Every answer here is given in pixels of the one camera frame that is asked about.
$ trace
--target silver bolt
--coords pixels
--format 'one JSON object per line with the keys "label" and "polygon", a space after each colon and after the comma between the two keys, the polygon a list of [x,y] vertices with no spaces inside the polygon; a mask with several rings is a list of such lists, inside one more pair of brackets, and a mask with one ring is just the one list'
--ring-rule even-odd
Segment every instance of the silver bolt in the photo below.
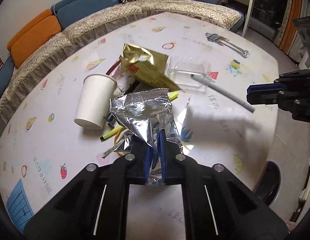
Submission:
{"label": "silver bolt", "polygon": [[216,165],[214,166],[214,169],[215,169],[215,171],[217,171],[217,172],[222,172],[222,171],[224,170],[224,166],[221,165],[221,164],[216,164]]}
{"label": "silver bolt", "polygon": [[93,164],[93,163],[88,164],[88,165],[86,166],[86,170],[88,170],[88,171],[94,171],[96,168],[97,168],[97,165],[96,165],[96,164]]}
{"label": "silver bolt", "polygon": [[177,159],[177,160],[179,160],[179,161],[183,161],[183,160],[185,160],[186,159],[186,156],[184,155],[184,154],[177,154],[176,156],[175,156],[175,158]]}
{"label": "silver bolt", "polygon": [[125,155],[125,159],[128,161],[132,161],[135,158],[135,155],[132,153],[128,153]]}

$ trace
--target gold wrapper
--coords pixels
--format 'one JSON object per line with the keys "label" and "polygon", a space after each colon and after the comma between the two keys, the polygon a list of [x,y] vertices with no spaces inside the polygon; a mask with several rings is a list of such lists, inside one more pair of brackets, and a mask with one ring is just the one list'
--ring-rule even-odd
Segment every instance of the gold wrapper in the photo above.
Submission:
{"label": "gold wrapper", "polygon": [[168,55],[132,44],[124,44],[121,59],[122,70],[130,73],[138,81],[155,88],[168,88],[170,92],[180,88],[163,72]]}

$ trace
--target gray pen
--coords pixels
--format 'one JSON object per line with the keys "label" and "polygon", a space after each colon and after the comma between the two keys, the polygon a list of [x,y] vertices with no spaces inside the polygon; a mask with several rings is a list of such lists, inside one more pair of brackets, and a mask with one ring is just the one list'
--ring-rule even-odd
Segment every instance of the gray pen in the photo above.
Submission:
{"label": "gray pen", "polygon": [[218,93],[221,93],[222,95],[226,96],[227,98],[233,100],[237,104],[239,104],[242,107],[246,108],[251,113],[253,113],[255,111],[255,108],[252,105],[250,105],[249,103],[247,103],[247,102],[243,101],[242,99],[236,97],[235,95],[229,93],[225,89],[217,86],[213,82],[210,82],[207,78],[205,78],[204,75],[198,76],[198,75],[191,74],[191,78],[193,80],[196,80],[197,82],[203,84],[204,86],[210,87],[211,89],[217,91]]}

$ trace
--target cup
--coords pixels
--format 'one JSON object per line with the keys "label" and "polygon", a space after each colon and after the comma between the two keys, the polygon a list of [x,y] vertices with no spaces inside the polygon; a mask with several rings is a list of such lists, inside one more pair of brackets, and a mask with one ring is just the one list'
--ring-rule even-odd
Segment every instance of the cup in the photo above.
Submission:
{"label": "cup", "polygon": [[101,130],[116,88],[116,80],[108,75],[88,75],[84,79],[74,122],[86,129]]}

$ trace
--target yellow pen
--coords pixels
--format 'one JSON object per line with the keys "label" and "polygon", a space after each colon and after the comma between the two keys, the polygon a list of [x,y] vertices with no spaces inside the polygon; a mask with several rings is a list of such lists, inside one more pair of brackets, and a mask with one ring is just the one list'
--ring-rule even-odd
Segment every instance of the yellow pen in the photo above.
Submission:
{"label": "yellow pen", "polygon": [[[178,97],[178,92],[173,92],[171,93],[168,98],[170,101],[174,100],[175,98]],[[114,134],[118,133],[120,129],[122,129],[123,126],[119,125],[117,127],[115,127],[114,129],[110,130],[109,132],[105,133],[101,138],[100,140],[101,141],[105,141],[107,138],[113,136]]]}

